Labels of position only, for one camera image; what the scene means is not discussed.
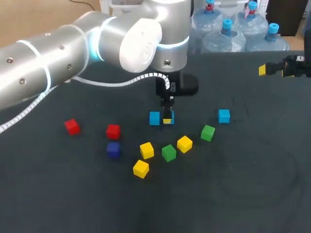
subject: yellow cube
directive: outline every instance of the yellow cube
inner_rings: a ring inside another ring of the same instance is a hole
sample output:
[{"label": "yellow cube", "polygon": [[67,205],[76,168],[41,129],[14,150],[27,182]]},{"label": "yellow cube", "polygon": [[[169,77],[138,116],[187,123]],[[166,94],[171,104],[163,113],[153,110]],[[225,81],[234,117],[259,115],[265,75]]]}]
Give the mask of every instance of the yellow cube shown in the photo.
[{"label": "yellow cube", "polygon": [[183,136],[177,141],[177,148],[186,153],[192,148],[192,141],[187,136]]},{"label": "yellow cube", "polygon": [[172,119],[163,119],[163,124],[171,124]]},{"label": "yellow cube", "polygon": [[259,76],[266,75],[266,64],[259,67]]},{"label": "yellow cube", "polygon": [[142,179],[145,178],[148,171],[149,171],[149,164],[147,164],[141,160],[138,160],[137,163],[135,164],[135,166],[133,167],[134,175],[141,177]]},{"label": "yellow cube", "polygon": [[149,159],[151,157],[154,157],[155,155],[154,148],[152,147],[150,142],[147,142],[140,146],[140,153],[144,159]]}]

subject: plastic water bottle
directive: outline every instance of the plastic water bottle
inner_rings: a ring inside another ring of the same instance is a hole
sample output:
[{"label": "plastic water bottle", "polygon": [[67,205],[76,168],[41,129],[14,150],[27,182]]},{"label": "plastic water bottle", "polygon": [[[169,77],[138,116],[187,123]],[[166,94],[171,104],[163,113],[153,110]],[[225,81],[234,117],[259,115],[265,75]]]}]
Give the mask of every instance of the plastic water bottle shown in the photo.
[{"label": "plastic water bottle", "polygon": [[268,30],[268,21],[260,14],[256,14],[257,2],[250,1],[248,3],[249,14],[245,18],[245,12],[238,14],[236,26],[248,40],[258,34],[266,33]]},{"label": "plastic water bottle", "polygon": [[246,39],[239,31],[231,30],[232,20],[224,19],[219,32],[206,35],[202,42],[201,53],[206,52],[244,52]]},{"label": "plastic water bottle", "polygon": [[277,35],[279,25],[271,23],[268,33],[251,38],[246,43],[246,51],[285,51],[290,50],[287,42]]},{"label": "plastic water bottle", "polygon": [[205,9],[200,9],[192,16],[192,30],[190,33],[190,44],[195,44],[194,53],[200,53],[203,37],[212,32],[220,30],[224,15],[214,9],[215,0],[206,0]]}]

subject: green cube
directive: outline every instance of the green cube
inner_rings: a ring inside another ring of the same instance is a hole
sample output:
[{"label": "green cube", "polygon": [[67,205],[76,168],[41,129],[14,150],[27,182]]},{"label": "green cube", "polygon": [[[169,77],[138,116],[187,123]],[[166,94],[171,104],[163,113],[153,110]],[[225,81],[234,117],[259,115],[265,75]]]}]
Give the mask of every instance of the green cube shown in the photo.
[{"label": "green cube", "polygon": [[214,133],[215,133],[215,128],[209,125],[206,125],[204,129],[202,130],[201,138],[210,142],[214,136]]},{"label": "green cube", "polygon": [[162,148],[162,156],[166,160],[166,162],[172,161],[176,158],[177,151],[172,145],[168,145]]}]

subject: dark blue cube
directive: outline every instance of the dark blue cube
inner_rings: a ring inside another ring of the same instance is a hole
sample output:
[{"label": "dark blue cube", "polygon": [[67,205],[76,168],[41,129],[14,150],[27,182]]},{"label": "dark blue cube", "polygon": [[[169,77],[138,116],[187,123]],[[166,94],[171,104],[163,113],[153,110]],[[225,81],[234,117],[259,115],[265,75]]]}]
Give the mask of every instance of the dark blue cube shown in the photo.
[{"label": "dark blue cube", "polygon": [[228,124],[230,122],[229,109],[220,109],[218,111],[218,122]]},{"label": "dark blue cube", "polygon": [[107,145],[107,153],[110,158],[120,158],[121,149],[119,142],[109,142]]}]

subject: light blue cube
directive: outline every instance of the light blue cube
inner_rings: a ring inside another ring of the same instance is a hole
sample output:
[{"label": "light blue cube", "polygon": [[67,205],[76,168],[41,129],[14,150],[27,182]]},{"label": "light blue cube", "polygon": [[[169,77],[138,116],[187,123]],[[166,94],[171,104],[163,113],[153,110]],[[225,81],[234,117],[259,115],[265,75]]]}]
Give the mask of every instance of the light blue cube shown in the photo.
[{"label": "light blue cube", "polygon": [[171,120],[170,124],[165,124],[165,125],[173,125],[175,123],[174,111],[171,111],[171,112],[172,112],[172,120]]},{"label": "light blue cube", "polygon": [[160,112],[150,112],[149,124],[150,125],[160,125]]},{"label": "light blue cube", "polygon": [[228,124],[230,122],[229,109],[220,109],[218,111],[218,122],[221,124]]}]

